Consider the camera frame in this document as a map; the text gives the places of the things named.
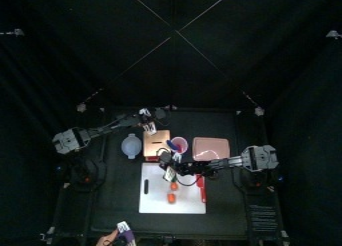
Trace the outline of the person's hand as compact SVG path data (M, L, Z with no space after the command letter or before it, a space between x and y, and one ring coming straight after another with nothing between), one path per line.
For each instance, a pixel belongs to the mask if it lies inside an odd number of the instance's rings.
M114 230L110 234L102 236L96 242L96 246L116 246L118 234L119 234L119 231Z

